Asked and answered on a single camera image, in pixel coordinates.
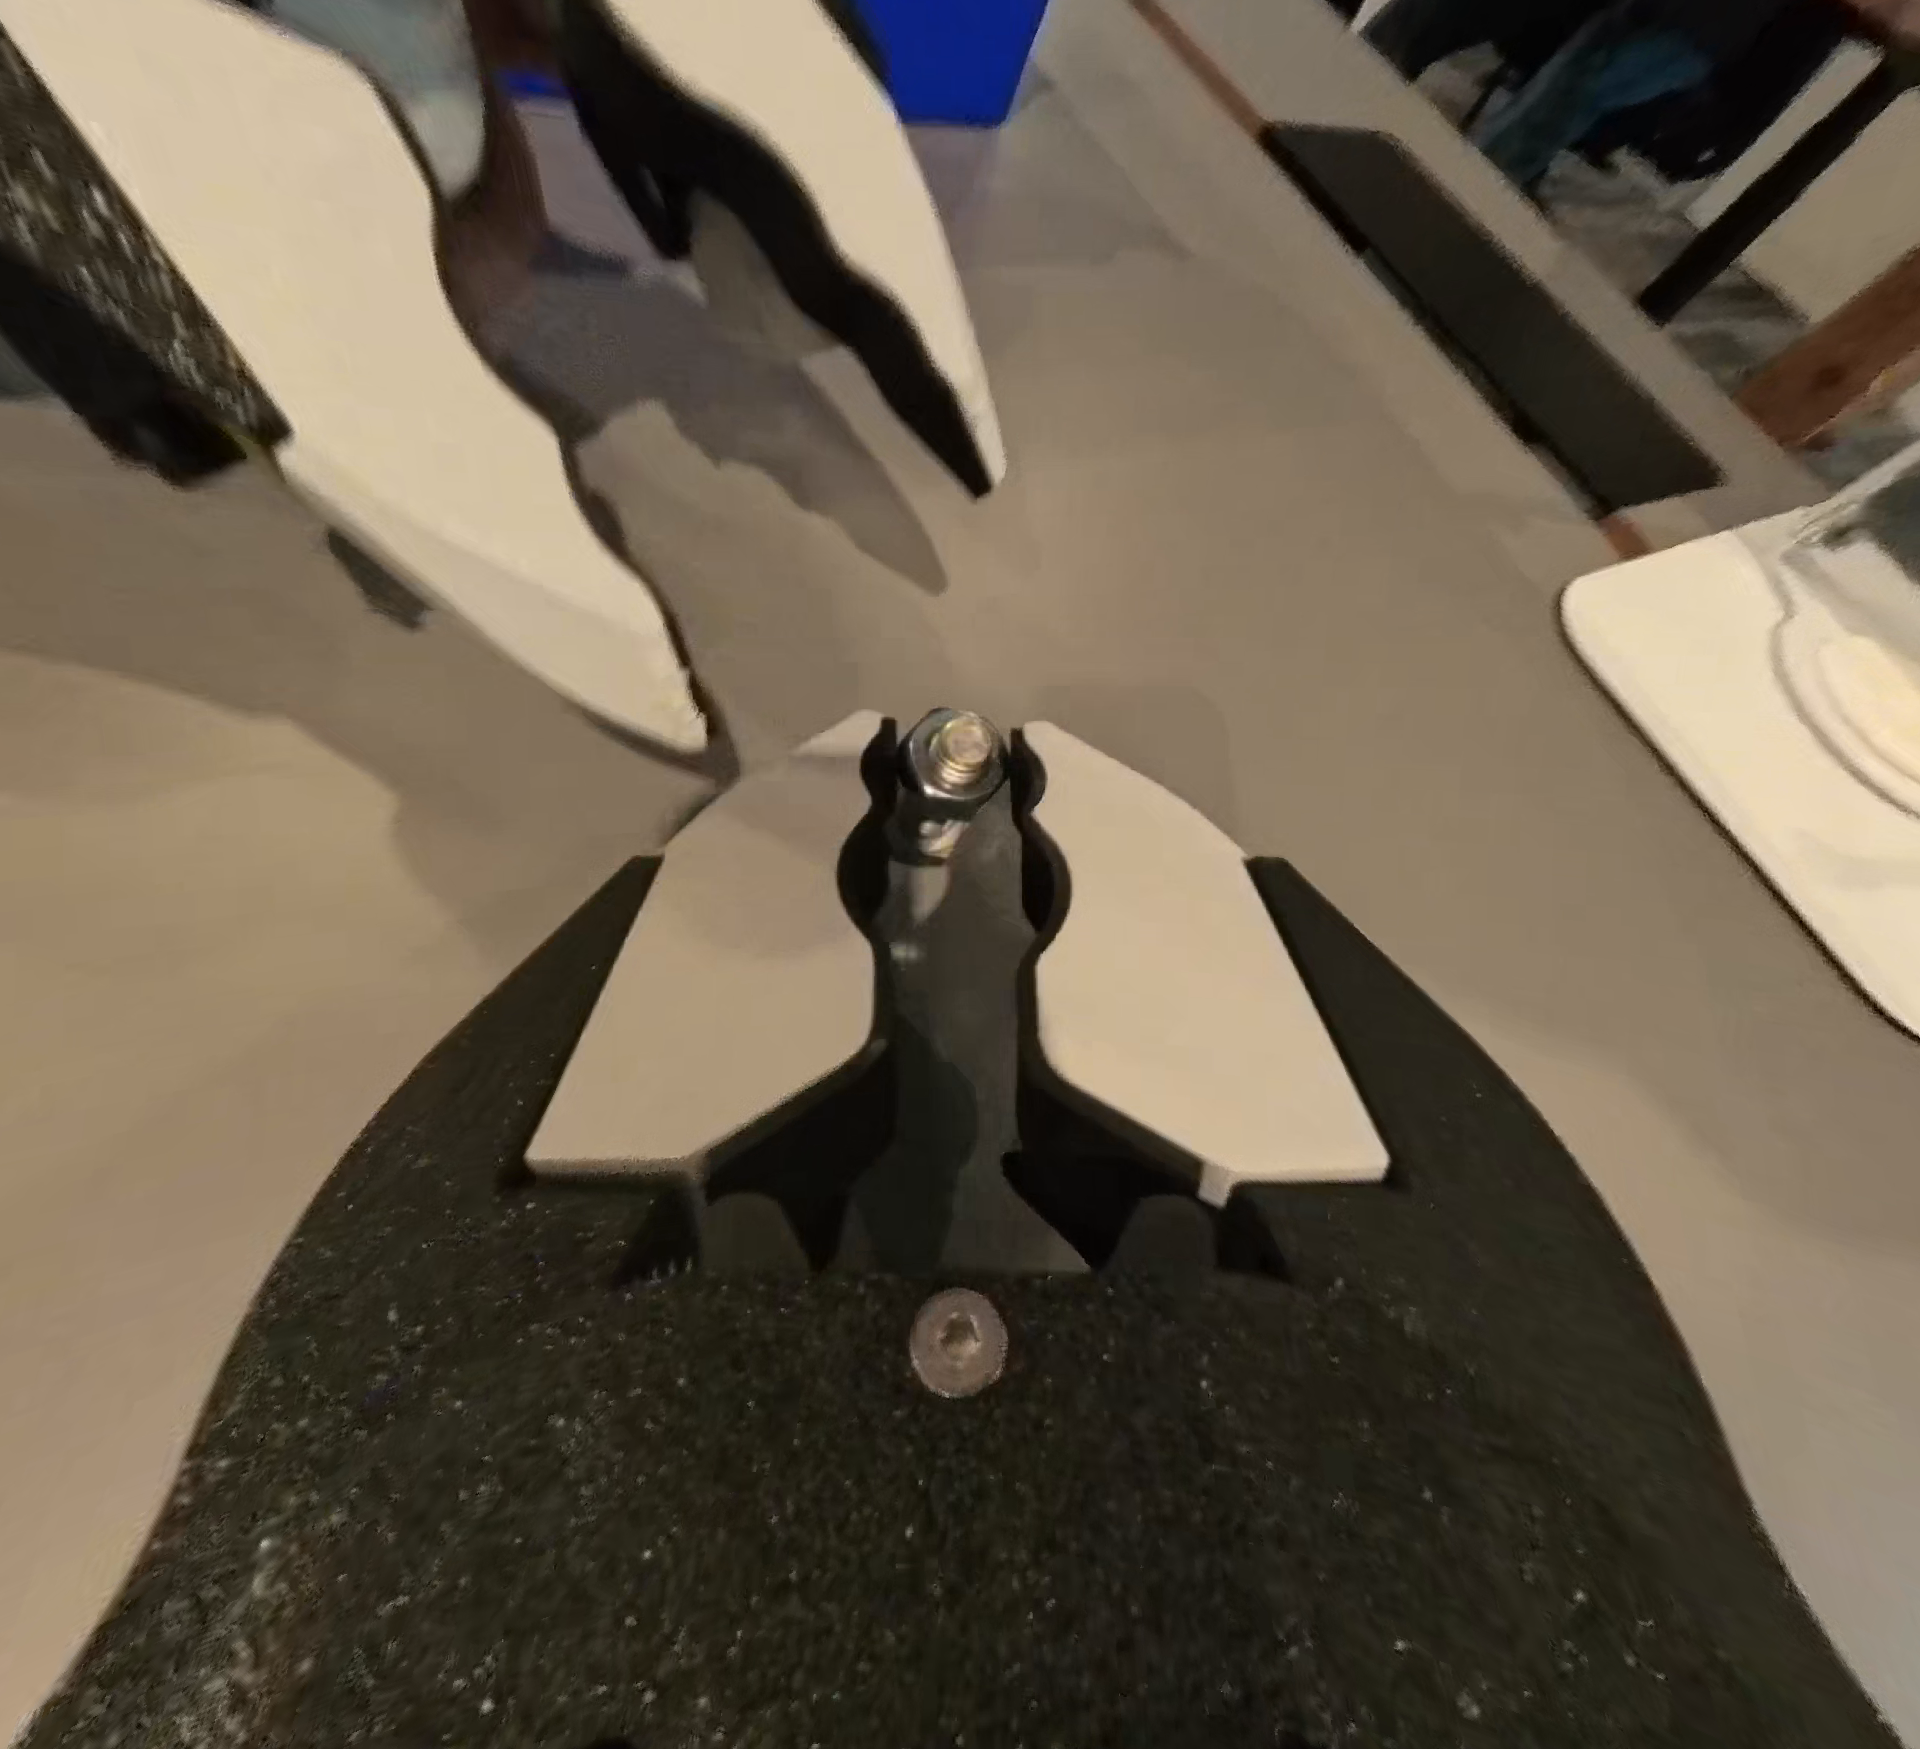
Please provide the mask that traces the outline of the wooden pillar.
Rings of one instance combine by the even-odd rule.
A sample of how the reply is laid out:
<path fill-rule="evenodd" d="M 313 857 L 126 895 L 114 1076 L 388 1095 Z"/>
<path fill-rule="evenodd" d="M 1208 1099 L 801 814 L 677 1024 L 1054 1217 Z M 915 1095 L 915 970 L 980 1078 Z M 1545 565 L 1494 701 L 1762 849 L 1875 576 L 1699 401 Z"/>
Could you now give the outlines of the wooden pillar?
<path fill-rule="evenodd" d="M 1919 249 L 1910 249 L 1755 370 L 1735 402 L 1771 440 L 1800 448 L 1910 391 L 1916 357 Z"/>

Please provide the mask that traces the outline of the instruction sheet on white stand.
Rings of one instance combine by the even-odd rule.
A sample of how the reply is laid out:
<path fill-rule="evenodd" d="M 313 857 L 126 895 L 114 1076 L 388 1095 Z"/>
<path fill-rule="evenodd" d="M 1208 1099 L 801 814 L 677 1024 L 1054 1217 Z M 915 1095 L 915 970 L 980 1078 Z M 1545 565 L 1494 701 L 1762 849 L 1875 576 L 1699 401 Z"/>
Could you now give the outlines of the instruction sheet on white stand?
<path fill-rule="evenodd" d="M 1575 580 L 1584 669 L 1831 963 L 1919 1035 L 1919 448 Z"/>

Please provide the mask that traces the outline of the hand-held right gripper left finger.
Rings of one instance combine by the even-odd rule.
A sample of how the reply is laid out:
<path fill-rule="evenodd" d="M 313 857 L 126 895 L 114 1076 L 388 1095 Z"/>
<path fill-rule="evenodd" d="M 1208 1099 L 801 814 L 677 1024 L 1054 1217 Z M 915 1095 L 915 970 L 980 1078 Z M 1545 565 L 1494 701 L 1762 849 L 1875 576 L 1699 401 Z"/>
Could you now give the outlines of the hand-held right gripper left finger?
<path fill-rule="evenodd" d="M 667 844 L 528 1142 L 541 1181 L 702 1181 L 869 1050 L 877 965 L 840 867 L 872 812 L 859 710 Z"/>

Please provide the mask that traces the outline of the silver nut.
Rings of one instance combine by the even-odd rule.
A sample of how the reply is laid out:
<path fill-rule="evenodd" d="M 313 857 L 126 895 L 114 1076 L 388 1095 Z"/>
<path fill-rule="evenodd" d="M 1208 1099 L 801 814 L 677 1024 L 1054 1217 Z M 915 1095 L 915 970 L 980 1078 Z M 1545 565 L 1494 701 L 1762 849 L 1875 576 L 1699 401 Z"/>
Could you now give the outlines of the silver nut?
<path fill-rule="evenodd" d="M 900 742 L 898 812 L 913 831 L 973 824 L 1006 778 L 1008 744 L 978 710 L 936 709 Z"/>

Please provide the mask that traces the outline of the silver hex bolt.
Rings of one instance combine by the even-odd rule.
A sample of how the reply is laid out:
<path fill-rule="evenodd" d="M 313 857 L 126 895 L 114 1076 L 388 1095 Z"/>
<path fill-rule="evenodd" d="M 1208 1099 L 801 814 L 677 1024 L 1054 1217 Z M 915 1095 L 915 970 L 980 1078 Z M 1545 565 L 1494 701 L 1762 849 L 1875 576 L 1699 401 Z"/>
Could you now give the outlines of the silver hex bolt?
<path fill-rule="evenodd" d="M 977 710 L 931 710 L 900 736 L 887 818 L 889 903 L 898 923 L 919 925 L 938 908 L 954 857 L 1004 777 L 1004 738 Z"/>

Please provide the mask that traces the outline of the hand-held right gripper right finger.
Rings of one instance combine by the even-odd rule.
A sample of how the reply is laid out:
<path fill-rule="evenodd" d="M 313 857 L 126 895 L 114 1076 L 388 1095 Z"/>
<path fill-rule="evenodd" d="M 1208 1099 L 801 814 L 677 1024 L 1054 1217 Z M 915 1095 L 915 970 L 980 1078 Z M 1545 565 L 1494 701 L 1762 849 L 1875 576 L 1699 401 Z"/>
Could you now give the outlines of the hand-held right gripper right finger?
<path fill-rule="evenodd" d="M 1024 725 L 1021 755 L 1042 865 L 1065 875 L 1032 965 L 1042 1079 L 1208 1208 L 1380 1185 L 1387 1146 L 1242 849 L 1054 723 Z"/>

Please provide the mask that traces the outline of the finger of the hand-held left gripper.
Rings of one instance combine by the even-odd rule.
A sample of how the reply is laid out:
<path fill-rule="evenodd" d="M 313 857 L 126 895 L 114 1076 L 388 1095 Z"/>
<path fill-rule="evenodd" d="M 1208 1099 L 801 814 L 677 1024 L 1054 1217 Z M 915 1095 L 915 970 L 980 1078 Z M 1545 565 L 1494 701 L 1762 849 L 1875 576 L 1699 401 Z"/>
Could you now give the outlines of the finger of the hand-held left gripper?
<path fill-rule="evenodd" d="M 973 496 L 1006 448 L 947 227 L 850 0 L 571 0 L 588 142 L 722 329 L 840 348 Z"/>
<path fill-rule="evenodd" d="M 437 200 L 347 57 L 231 0 L 2 0 L 4 35 L 289 429 L 285 480 L 374 566 L 608 728 L 713 728 L 678 635 L 489 362 Z"/>

